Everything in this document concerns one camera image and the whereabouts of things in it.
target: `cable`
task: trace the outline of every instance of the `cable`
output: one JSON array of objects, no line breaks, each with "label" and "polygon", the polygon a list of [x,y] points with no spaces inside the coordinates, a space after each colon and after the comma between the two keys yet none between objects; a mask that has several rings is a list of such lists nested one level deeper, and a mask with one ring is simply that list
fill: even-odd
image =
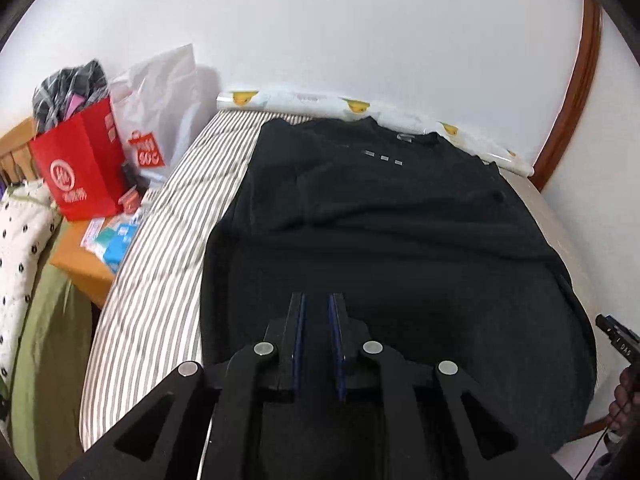
[{"label": "cable", "polygon": [[[627,399],[626,402],[618,409],[618,412],[616,413],[616,415],[614,415],[611,418],[611,422],[613,422],[614,420],[616,420],[618,418],[618,415],[622,412],[622,410],[625,409],[625,407],[628,405],[629,401],[631,400],[631,397],[633,397],[634,394],[630,394],[627,392]],[[596,442],[596,445],[593,446],[593,449],[591,450],[591,452],[589,453],[589,456],[587,457],[587,460],[584,461],[584,464],[582,464],[582,467],[580,468],[580,471],[578,471],[578,474],[576,476],[574,476],[574,480],[577,480],[578,476],[580,476],[580,473],[582,472],[582,470],[587,467],[587,464],[589,463],[589,460],[591,460],[591,457],[593,456],[593,454],[596,452],[596,449],[598,448],[598,445],[600,444],[600,441],[604,438],[604,436],[607,434],[607,431],[609,431],[609,427],[611,425],[611,422],[609,422],[607,424],[607,426],[605,427],[604,431],[602,432],[602,434],[600,435],[598,441]]]}]

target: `striped bedsheet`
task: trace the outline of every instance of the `striped bedsheet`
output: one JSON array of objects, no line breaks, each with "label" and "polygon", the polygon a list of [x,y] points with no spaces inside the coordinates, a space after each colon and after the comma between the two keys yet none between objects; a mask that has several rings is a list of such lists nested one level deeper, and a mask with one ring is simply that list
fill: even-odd
[{"label": "striped bedsheet", "polygon": [[95,333],[80,407],[85,449],[178,364],[202,362],[198,318],[207,237],[244,177],[260,127],[276,117],[308,120],[219,112],[153,197]]}]

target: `folded clothes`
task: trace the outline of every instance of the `folded clothes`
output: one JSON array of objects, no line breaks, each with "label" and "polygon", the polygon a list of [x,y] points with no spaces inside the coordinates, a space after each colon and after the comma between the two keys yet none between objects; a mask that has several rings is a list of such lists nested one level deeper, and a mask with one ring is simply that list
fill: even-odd
[{"label": "folded clothes", "polygon": [[[37,133],[43,134],[58,126],[72,114],[97,103],[108,94],[107,78],[96,59],[84,66],[59,70],[47,77],[33,94]],[[71,106],[76,108],[68,114]]]}]

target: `metal screw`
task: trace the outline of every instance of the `metal screw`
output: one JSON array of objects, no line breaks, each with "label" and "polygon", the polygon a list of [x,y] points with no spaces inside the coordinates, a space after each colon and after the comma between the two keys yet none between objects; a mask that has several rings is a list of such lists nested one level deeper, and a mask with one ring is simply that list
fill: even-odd
[{"label": "metal screw", "polygon": [[178,373],[182,377],[189,377],[198,371],[198,364],[193,361],[185,361],[178,366]]},{"label": "metal screw", "polygon": [[453,361],[442,361],[438,364],[438,370],[445,375],[455,375],[458,373],[458,365]]},{"label": "metal screw", "polygon": [[366,343],[364,343],[364,345],[362,345],[362,349],[367,354],[379,354],[380,352],[382,352],[382,348],[382,345],[377,341],[367,341]]},{"label": "metal screw", "polygon": [[258,355],[269,355],[273,352],[273,345],[267,341],[262,341],[254,346],[254,352]]}]

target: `black t-shirt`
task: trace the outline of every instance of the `black t-shirt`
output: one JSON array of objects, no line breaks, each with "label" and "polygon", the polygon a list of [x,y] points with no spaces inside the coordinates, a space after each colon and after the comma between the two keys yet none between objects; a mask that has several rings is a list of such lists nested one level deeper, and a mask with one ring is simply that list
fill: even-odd
[{"label": "black t-shirt", "polygon": [[558,254],[495,164],[435,133],[399,137],[372,119],[269,121],[209,236],[205,365],[261,340],[292,292],[314,298],[301,400],[266,407],[268,478],[370,473],[371,443],[353,443],[369,407],[333,398],[330,292],[406,359],[462,366],[549,451],[584,420],[594,338]]}]

